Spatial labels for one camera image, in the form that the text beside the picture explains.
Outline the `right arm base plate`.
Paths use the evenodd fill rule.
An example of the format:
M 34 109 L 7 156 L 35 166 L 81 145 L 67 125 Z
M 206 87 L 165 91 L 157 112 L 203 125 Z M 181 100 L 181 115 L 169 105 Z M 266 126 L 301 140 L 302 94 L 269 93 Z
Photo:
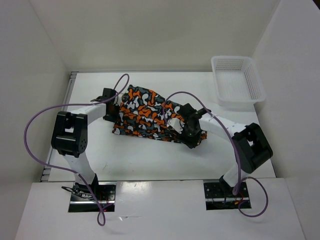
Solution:
M 206 210 L 234 210 L 240 205 L 241 209 L 251 209 L 247 184 L 242 182 L 240 191 L 233 195 L 232 189 L 224 187 L 217 179 L 204 181 L 204 196 Z

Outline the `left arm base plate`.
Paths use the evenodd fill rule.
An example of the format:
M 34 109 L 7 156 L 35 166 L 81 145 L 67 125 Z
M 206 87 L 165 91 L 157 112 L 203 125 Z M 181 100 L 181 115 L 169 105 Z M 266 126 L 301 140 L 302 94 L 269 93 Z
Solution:
M 95 189 L 95 196 L 104 212 L 115 211 L 116 182 L 100 181 Z M 62 186 L 62 189 L 71 193 L 69 213 L 92 213 L 99 212 L 99 207 L 90 191 L 74 184 L 72 187 Z

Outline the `camouflage orange black shorts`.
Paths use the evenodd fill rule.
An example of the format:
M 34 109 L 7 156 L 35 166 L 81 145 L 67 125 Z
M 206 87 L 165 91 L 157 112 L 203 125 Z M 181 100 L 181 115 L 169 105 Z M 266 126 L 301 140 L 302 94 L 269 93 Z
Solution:
M 151 89 L 130 84 L 123 95 L 112 133 L 181 143 L 178 140 L 178 133 L 167 126 L 171 117 L 182 119 L 178 114 L 181 106 L 183 105 L 166 100 Z M 207 138 L 207 135 L 207 133 L 201 135 L 199 144 Z

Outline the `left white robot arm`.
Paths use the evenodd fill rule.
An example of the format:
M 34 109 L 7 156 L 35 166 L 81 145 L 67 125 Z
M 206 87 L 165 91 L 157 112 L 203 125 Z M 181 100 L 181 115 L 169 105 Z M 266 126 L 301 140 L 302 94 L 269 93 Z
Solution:
M 89 200 L 99 196 L 100 187 L 86 154 L 88 126 L 100 118 L 115 122 L 122 96 L 114 89 L 104 88 L 102 95 L 90 104 L 72 111 L 60 111 L 56 116 L 51 146 L 68 162 L 75 178 L 75 192 L 81 191 Z

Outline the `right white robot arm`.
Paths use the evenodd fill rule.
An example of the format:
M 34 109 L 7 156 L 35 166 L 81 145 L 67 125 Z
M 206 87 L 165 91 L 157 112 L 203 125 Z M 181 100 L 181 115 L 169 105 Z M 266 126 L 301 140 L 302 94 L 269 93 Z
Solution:
M 189 148 L 198 145 L 202 134 L 211 133 L 231 143 L 236 163 L 221 178 L 219 191 L 230 197 L 237 191 L 237 186 L 245 177 L 255 172 L 273 156 L 273 150 L 257 123 L 245 125 L 211 113 L 202 108 L 195 110 L 185 104 L 178 110 L 182 117 L 171 117 L 167 125 L 178 133 L 180 142 Z

